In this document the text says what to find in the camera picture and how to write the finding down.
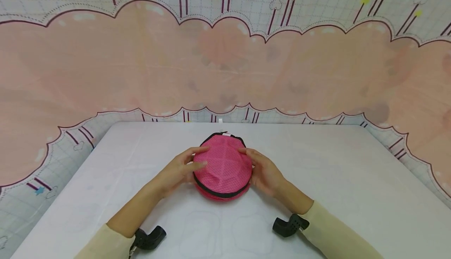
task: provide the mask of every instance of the pink mesh bag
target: pink mesh bag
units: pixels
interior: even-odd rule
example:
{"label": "pink mesh bag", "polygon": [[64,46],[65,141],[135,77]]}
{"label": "pink mesh bag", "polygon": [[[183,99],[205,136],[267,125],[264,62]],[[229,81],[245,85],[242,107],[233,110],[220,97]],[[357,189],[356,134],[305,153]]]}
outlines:
{"label": "pink mesh bag", "polygon": [[249,189],[252,176],[251,159],[237,150],[246,147],[243,140],[226,132],[216,132],[202,146],[210,146],[210,149],[194,157],[195,162],[208,162],[207,166],[193,173],[198,191],[216,201],[242,196]]}

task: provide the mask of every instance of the beige sleeve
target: beige sleeve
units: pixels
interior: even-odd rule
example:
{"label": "beige sleeve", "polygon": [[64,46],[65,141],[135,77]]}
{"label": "beige sleeve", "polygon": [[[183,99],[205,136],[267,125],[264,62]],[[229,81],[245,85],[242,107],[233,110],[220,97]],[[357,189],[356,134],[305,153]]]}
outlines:
{"label": "beige sleeve", "polygon": [[328,259],[383,258],[365,239],[318,202],[300,216],[310,222],[303,234]]}
{"label": "beige sleeve", "polygon": [[128,259],[134,240],[134,236],[126,238],[104,224],[75,259]]}

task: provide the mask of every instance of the cloud-shaped border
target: cloud-shaped border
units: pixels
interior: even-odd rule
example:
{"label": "cloud-shaped border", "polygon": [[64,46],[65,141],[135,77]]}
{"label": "cloud-shaped border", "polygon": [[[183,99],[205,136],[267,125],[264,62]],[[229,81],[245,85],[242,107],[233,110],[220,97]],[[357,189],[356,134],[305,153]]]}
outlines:
{"label": "cloud-shaped border", "polygon": [[[323,120],[316,120],[316,119],[311,118],[308,115],[308,113],[306,113],[306,112],[301,113],[301,114],[288,114],[288,113],[284,113],[283,111],[280,111],[277,107],[270,108],[270,109],[267,109],[267,110],[260,110],[260,109],[257,109],[255,107],[253,107],[251,103],[246,104],[244,106],[235,105],[230,111],[227,111],[227,112],[224,112],[224,113],[218,113],[218,112],[212,111],[208,107],[200,108],[198,110],[191,110],[191,109],[188,109],[188,108],[181,107],[176,113],[168,115],[168,116],[151,115],[151,114],[143,111],[140,108],[135,108],[133,110],[128,110],[128,111],[116,111],[116,110],[101,111],[101,112],[98,112],[95,116],[90,117],[88,119],[85,119],[85,120],[77,123],[76,125],[69,126],[69,127],[58,126],[58,128],[60,130],[60,134],[55,140],[53,140],[51,142],[48,142],[46,144],[47,151],[46,151],[45,157],[42,160],[42,162],[39,165],[39,167],[36,168],[28,176],[24,177],[23,179],[21,179],[19,181],[16,181],[16,182],[14,182],[12,184],[0,186],[0,195],[1,195],[1,192],[2,192],[2,188],[6,188],[6,187],[10,187],[10,186],[16,185],[16,184],[18,184],[20,182],[23,182],[24,180],[29,179],[30,176],[34,176],[35,172],[38,171],[39,169],[41,169],[42,166],[44,166],[44,164],[45,164],[45,162],[46,162],[46,160],[47,160],[47,158],[49,156],[49,153],[50,153],[50,146],[51,146],[51,144],[53,144],[56,141],[58,141],[68,130],[82,128],[87,122],[89,122],[90,120],[95,119],[96,117],[99,117],[99,116],[101,116],[103,114],[109,114],[109,113],[122,113],[122,114],[124,114],[124,113],[133,113],[133,112],[139,111],[143,121],[154,121],[155,120],[155,122],[158,122],[158,119],[160,119],[160,122],[162,122],[162,121],[164,121],[166,119],[174,118],[178,122],[184,122],[184,120],[185,120],[185,111],[188,112],[188,113],[190,113],[190,112],[208,111],[211,114],[211,117],[212,117],[212,120],[213,120],[213,116],[228,116],[229,114],[231,114],[234,111],[244,110],[244,109],[247,109],[247,113],[249,113],[249,110],[252,110],[254,113],[258,113],[258,116],[260,116],[260,114],[263,114],[263,113],[276,111],[281,117],[286,117],[288,119],[292,118],[293,120],[296,120],[297,118],[299,118],[299,120],[297,120],[297,122],[295,122],[295,123],[300,123],[300,124],[308,122],[308,123],[311,123],[311,124],[315,124],[316,123],[316,124],[328,124],[328,125],[360,125],[360,126],[362,126],[364,128],[367,128],[367,126],[370,125],[370,127],[367,128],[367,130],[369,130],[370,132],[371,132],[370,129],[375,129],[378,132],[390,131],[392,135],[394,135],[396,137],[399,137],[399,138],[404,140],[403,149],[404,149],[404,152],[406,153],[405,155],[407,155],[410,158],[410,160],[413,160],[413,161],[416,161],[416,162],[420,162],[421,164],[423,164],[423,165],[425,165],[427,167],[428,175],[430,176],[430,181],[434,185],[434,188],[436,189],[436,192],[433,191],[434,194],[436,194],[436,196],[439,197],[439,199],[441,199],[448,207],[451,208],[451,195],[447,191],[445,191],[444,188],[442,188],[441,185],[439,184],[439,182],[437,181],[437,179],[436,179],[436,177],[434,175],[434,172],[432,170],[432,165],[429,162],[424,161],[424,160],[416,157],[410,151],[409,146],[408,146],[408,137],[409,137],[409,133],[408,132],[406,132],[406,133],[399,132],[393,126],[384,128],[384,127],[375,125],[374,123],[372,123],[365,116],[364,112],[360,113],[360,114],[355,114],[355,115],[350,115],[350,114],[346,114],[346,113],[342,112],[342,113],[340,113],[337,116],[332,117],[332,118],[323,119]],[[353,123],[348,123],[348,122],[342,123],[345,118],[356,118],[356,119],[354,119]],[[391,149],[391,147],[389,148],[390,144],[383,144],[383,145],[390,151],[390,149]],[[403,164],[407,168],[409,168],[406,165],[407,161],[404,161]]]}
{"label": "cloud-shaped border", "polygon": [[393,31],[394,31],[395,29],[394,29],[394,27],[391,26],[391,24],[388,24],[387,22],[382,21],[382,20],[373,20],[373,19],[365,20],[365,21],[359,22],[359,23],[357,23],[357,24],[354,24],[350,29],[344,28],[343,25],[341,25],[340,23],[338,23],[338,22],[336,22],[336,21],[322,21],[322,22],[328,22],[328,24],[312,24],[312,25],[310,25],[309,27],[307,27],[305,30],[302,30],[302,29],[297,28],[297,27],[294,27],[294,26],[290,26],[290,27],[297,28],[297,29],[280,27],[280,28],[276,29],[275,31],[273,31],[273,33],[271,33],[271,34],[268,36],[268,35],[264,34],[263,32],[262,32],[262,33],[252,32],[252,31],[251,31],[251,28],[249,27],[249,24],[248,24],[246,21],[244,21],[242,18],[239,18],[239,17],[236,17],[236,16],[220,16],[219,18],[215,19],[215,21],[213,21],[213,23],[210,23],[210,21],[208,21],[208,19],[206,19],[206,18],[199,18],[199,17],[183,19],[183,20],[180,21],[180,20],[179,20],[179,17],[176,16],[176,12],[175,12],[172,8],[170,8],[170,7],[168,8],[168,7],[166,7],[165,5],[159,3],[158,1],[154,1],[154,0],[131,0],[131,1],[128,1],[128,2],[126,2],[126,3],[124,3],[124,4],[122,4],[120,7],[118,7],[118,8],[117,8],[117,11],[116,11],[116,13],[115,13],[114,15],[110,15],[110,14],[108,14],[108,13],[101,12],[101,11],[97,11],[97,10],[93,10],[93,9],[70,9],[70,10],[65,10],[65,11],[63,11],[63,12],[61,12],[61,13],[59,13],[59,14],[53,16],[53,18],[51,18],[51,19],[47,22],[47,24],[39,24],[39,23],[32,22],[32,21],[27,21],[27,20],[17,20],[17,19],[15,19],[15,20],[6,20],[6,21],[3,21],[3,22],[0,22],[0,25],[2,25],[2,24],[8,24],[8,23],[15,23],[15,22],[23,22],[23,23],[28,23],[28,24],[38,25],[38,26],[46,27],[46,28],[47,28],[47,27],[49,27],[50,24],[51,24],[53,21],[55,21],[59,16],[64,15],[64,14],[66,14],[66,13],[70,13],[70,12],[76,12],[76,11],[100,13],[100,14],[102,14],[102,15],[106,15],[106,16],[109,16],[109,17],[111,17],[111,18],[114,19],[114,18],[116,18],[116,17],[118,16],[119,12],[120,12],[125,6],[127,6],[128,4],[134,3],[134,2],[136,2],[136,1],[145,1],[145,2],[150,2],[150,3],[154,3],[154,4],[157,4],[157,5],[160,5],[161,7],[163,7],[164,9],[166,9],[166,11],[169,12],[169,13],[175,18],[175,20],[177,21],[178,25],[181,25],[181,24],[183,24],[183,23],[185,23],[185,22],[187,22],[187,21],[191,21],[191,20],[199,20],[199,21],[205,22],[205,23],[208,24],[211,28],[213,28],[217,23],[219,23],[219,22],[222,21],[223,19],[228,19],[228,18],[237,19],[237,20],[243,22],[243,24],[246,25],[247,30],[249,31],[249,37],[252,37],[252,36],[260,36],[260,37],[262,37],[262,38],[264,39],[264,42],[265,42],[265,43],[267,43],[267,42],[269,41],[269,39],[271,39],[273,36],[275,36],[275,35],[278,34],[278,33],[286,32],[286,31],[291,31],[291,32],[295,32],[295,33],[299,33],[300,35],[303,35],[303,34],[307,33],[308,31],[310,31],[310,30],[312,30],[312,29],[314,29],[314,28],[317,28],[317,27],[335,27],[335,28],[338,28],[339,30],[341,30],[344,34],[347,34],[347,33],[349,33],[352,29],[358,27],[359,25],[365,24],[365,23],[367,23],[367,22],[379,22],[379,23],[381,23],[381,24],[384,24],[384,25],[388,28],[388,30],[390,31],[390,42],[393,42],[393,41],[395,41],[395,40],[397,40],[397,39],[408,38],[408,39],[411,39],[411,40],[415,41],[415,42],[417,43],[418,47],[424,46],[424,45],[426,45],[426,44],[428,44],[428,43],[431,43],[431,42],[447,42],[447,43],[451,43],[451,40],[445,39],[447,36],[439,36],[439,37],[436,37],[435,39],[427,40],[427,41],[425,41],[425,42],[422,42],[422,40],[421,40],[419,37],[417,37],[417,36],[404,36],[404,35],[402,35],[402,36],[393,36],[393,35],[394,35],[394,32],[393,32]]}

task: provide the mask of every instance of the patterned backdrop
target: patterned backdrop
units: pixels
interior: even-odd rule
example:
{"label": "patterned backdrop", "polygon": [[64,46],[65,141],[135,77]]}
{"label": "patterned backdrop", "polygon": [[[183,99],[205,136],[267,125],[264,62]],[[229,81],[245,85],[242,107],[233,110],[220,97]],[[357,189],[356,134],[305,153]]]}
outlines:
{"label": "patterned backdrop", "polygon": [[0,258],[113,123],[359,125],[451,208],[451,0],[0,0]]}

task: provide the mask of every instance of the black bracket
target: black bracket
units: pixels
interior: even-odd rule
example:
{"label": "black bracket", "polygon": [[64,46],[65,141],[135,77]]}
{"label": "black bracket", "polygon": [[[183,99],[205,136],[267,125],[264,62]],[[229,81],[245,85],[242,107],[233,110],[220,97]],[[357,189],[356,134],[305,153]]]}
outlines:
{"label": "black bracket", "polygon": [[288,222],[281,218],[276,218],[272,230],[282,237],[294,235],[299,229],[305,230],[309,226],[308,220],[301,218],[298,214],[293,214]]}
{"label": "black bracket", "polygon": [[132,248],[138,247],[142,250],[154,250],[165,237],[166,232],[160,226],[156,226],[150,234],[146,234],[142,229],[138,229],[135,233],[135,241],[133,242]]}

